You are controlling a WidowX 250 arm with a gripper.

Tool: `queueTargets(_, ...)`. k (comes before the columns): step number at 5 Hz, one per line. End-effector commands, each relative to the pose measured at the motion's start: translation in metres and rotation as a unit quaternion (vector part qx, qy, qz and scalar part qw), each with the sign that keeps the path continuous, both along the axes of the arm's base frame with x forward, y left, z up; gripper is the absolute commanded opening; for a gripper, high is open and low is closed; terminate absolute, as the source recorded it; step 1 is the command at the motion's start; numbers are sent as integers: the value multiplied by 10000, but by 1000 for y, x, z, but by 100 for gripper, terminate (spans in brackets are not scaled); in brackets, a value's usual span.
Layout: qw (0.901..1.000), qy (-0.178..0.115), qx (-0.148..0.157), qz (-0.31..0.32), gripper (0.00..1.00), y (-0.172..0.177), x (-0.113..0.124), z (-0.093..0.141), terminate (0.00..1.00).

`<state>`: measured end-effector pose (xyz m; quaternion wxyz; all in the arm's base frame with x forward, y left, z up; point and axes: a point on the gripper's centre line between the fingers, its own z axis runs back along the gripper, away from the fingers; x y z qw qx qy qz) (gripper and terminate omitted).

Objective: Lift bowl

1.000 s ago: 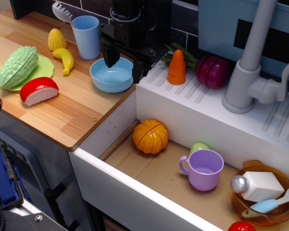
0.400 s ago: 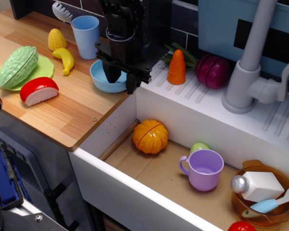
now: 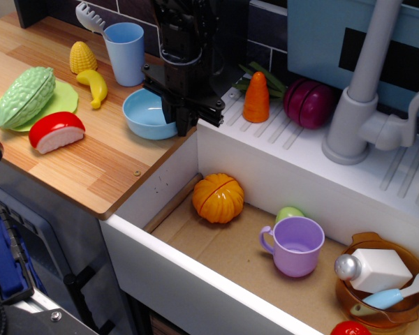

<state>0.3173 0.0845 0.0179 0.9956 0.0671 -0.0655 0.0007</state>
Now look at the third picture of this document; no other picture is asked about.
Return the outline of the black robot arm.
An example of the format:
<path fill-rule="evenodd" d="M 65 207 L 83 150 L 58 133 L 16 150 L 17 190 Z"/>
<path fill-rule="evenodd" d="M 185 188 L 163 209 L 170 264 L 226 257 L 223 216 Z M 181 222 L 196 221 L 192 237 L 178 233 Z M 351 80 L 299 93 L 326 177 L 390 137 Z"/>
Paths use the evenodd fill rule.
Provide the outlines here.
<path fill-rule="evenodd" d="M 162 66 L 146 64 L 143 87 L 161 98 L 166 123 L 185 136 L 202 119 L 223 123 L 225 103 L 211 85 L 218 18 L 209 1 L 153 1 Z"/>

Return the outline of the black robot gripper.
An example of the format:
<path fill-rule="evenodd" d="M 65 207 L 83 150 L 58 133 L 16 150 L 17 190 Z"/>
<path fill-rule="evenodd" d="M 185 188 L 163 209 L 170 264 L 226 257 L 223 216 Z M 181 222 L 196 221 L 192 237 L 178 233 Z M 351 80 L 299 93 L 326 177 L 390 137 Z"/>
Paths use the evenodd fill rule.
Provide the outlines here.
<path fill-rule="evenodd" d="M 202 119 L 213 126 L 223 123 L 225 103 L 211 86 L 212 52 L 201 52 L 189 62 L 163 57 L 162 65 L 145 64 L 144 88 L 161 98 L 167 124 L 176 122 L 184 137 Z"/>

